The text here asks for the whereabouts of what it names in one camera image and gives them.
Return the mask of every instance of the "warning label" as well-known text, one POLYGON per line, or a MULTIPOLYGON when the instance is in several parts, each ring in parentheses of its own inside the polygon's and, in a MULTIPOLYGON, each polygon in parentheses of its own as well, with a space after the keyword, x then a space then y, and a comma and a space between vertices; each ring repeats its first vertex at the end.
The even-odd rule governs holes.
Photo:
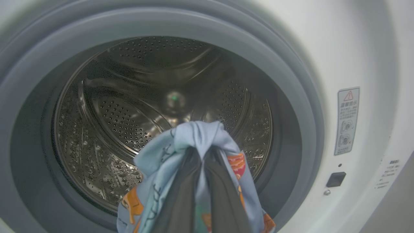
POLYGON ((352 150, 358 117, 359 87, 338 92, 338 131, 335 155, 352 150))

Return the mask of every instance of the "cartoon print fabric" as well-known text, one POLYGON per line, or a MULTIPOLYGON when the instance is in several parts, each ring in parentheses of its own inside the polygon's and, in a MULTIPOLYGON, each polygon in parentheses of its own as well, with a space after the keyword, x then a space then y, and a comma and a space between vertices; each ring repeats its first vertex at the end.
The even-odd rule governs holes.
MULTIPOLYGON (((163 132, 134 158, 134 163, 144 178, 142 183, 130 190, 119 203, 118 232, 151 232, 185 150, 190 146, 197 149, 201 161, 211 146, 221 149, 226 168, 253 232, 274 232, 275 224, 262 210, 250 170, 246 168, 245 154, 224 130, 222 123, 201 121, 184 123, 175 129, 163 132)), ((195 202, 195 232, 210 233, 212 230, 210 194, 204 169, 198 179, 195 202)))

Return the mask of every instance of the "black button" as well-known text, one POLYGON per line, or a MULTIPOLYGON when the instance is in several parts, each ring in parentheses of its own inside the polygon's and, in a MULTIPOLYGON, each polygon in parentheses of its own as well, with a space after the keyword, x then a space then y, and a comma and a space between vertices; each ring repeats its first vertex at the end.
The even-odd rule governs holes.
POLYGON ((347 174, 344 172, 332 173, 331 177, 328 180, 328 183, 326 184, 326 187, 331 188, 341 186, 342 181, 344 180, 346 175, 347 174))

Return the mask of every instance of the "label sticker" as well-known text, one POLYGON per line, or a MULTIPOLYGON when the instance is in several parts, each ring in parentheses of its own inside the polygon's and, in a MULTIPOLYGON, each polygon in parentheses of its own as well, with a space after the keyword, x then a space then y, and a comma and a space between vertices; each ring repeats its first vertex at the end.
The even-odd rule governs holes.
POLYGON ((358 118, 359 87, 338 92, 338 131, 335 155, 352 150, 358 118))
POLYGON ((386 164, 383 172, 381 173, 377 183, 375 183, 374 189, 382 189, 391 185, 400 171, 400 161, 391 160, 386 164))

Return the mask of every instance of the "warning triangle symbol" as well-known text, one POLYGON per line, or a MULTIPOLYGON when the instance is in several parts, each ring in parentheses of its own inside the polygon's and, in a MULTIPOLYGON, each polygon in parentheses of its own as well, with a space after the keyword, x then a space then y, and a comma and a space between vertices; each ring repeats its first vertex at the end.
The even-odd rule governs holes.
POLYGON ((345 96, 344 101, 353 100, 354 96, 352 95, 352 91, 349 91, 347 96, 345 96))

